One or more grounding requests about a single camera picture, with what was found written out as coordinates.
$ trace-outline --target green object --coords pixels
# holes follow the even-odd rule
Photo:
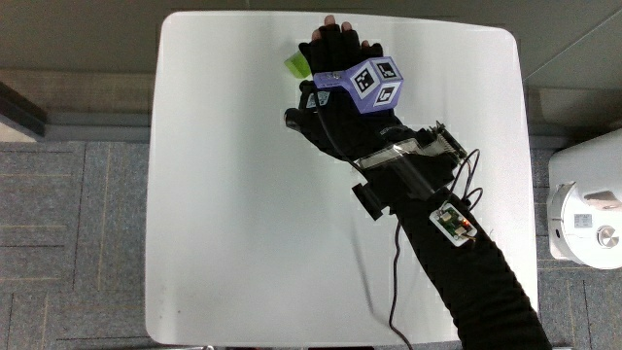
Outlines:
[[[299,79],[304,79],[311,75],[311,68],[309,68],[309,63],[307,63],[302,52],[294,53],[284,63],[290,69],[290,72]]]

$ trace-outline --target black cable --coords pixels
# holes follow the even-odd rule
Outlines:
[[[318,119],[320,120],[320,123],[322,124],[322,128],[324,129],[324,134],[327,136],[327,139],[330,141],[330,144],[337,151],[337,153],[340,156],[342,156],[343,158],[345,158],[346,161],[348,163],[350,163],[350,165],[352,165],[353,168],[357,169],[357,171],[359,171],[361,174],[363,174],[363,170],[358,165],[356,165],[353,161],[351,161],[348,156],[346,156],[343,152],[341,152],[341,149],[339,148],[337,143],[334,142],[334,139],[332,138],[332,135],[328,131],[327,123],[324,120],[324,116],[320,112],[320,98],[318,97],[318,89],[316,87],[314,87],[313,90],[314,90],[313,91],[313,99],[315,100],[315,110],[318,112]]]
[[[453,194],[454,189],[456,188],[456,184],[458,183],[458,179],[460,178],[460,175],[462,174],[463,169],[465,168],[465,165],[469,164],[468,162],[469,162],[470,158],[473,157],[474,154],[477,154],[477,158],[479,159],[479,149],[475,149],[471,153],[469,153],[468,156],[466,156],[465,160],[463,160],[463,163],[460,164],[460,168],[458,169],[458,173],[456,174],[456,177],[454,178],[454,182],[451,184],[451,188],[449,189],[449,194],[447,194],[447,199],[445,199],[445,201],[441,205],[441,208],[445,207],[445,204],[449,201],[449,198],[451,198],[451,195]],[[474,167],[471,169],[470,168],[470,164],[469,164],[469,174],[468,174],[468,177],[472,178],[472,174],[474,174],[474,171],[475,171]]]
[[[484,189],[482,188],[477,188],[471,192],[469,192],[466,197],[463,200],[467,200],[470,196],[472,196],[474,193],[479,192],[479,196],[477,197],[477,199],[473,202],[473,204],[470,205],[470,207],[468,207],[468,210],[473,210],[475,208],[475,205],[477,205],[477,203],[479,203],[479,200],[482,198],[482,195],[484,194]]]
[[[409,350],[413,350],[412,349],[412,345],[410,344],[410,340],[408,340],[406,335],[404,335],[402,332],[400,332],[393,325],[393,316],[394,316],[394,314],[396,312],[396,304],[397,304],[397,260],[399,259],[399,252],[400,252],[400,248],[399,248],[399,229],[400,228],[401,228],[401,225],[399,224],[399,222],[397,222],[397,227],[396,227],[396,257],[393,259],[393,302],[391,303],[391,314],[389,315],[389,327],[391,327],[393,332],[395,332],[401,338],[401,340],[404,341],[406,346],[408,346]]]
[[[470,182],[471,180],[473,180],[473,176],[475,175],[475,169],[477,169],[477,163],[479,162],[479,156],[481,155],[481,153],[477,149],[471,153],[475,153],[475,152],[477,152],[477,157],[475,157],[475,162],[473,163],[473,167],[468,168],[468,177],[466,178],[466,185],[465,185],[465,192],[463,193],[463,200],[465,199],[465,196],[467,196],[468,188],[470,188]]]

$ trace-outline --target black sleeve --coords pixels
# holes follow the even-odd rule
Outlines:
[[[476,228],[476,241],[455,247],[429,215],[447,199],[443,189],[427,201],[393,206],[422,267],[449,309],[458,337],[471,349],[551,349],[529,298],[501,250],[453,194],[452,203]]]

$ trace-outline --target dark gray floor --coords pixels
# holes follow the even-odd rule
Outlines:
[[[622,271],[552,260],[552,152],[532,154],[542,324],[556,345],[622,349]],[[147,164],[148,145],[0,143],[0,350],[156,346],[143,320]]]

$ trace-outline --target white device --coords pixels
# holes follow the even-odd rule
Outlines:
[[[622,267],[622,129],[563,150],[549,162],[551,255]]]

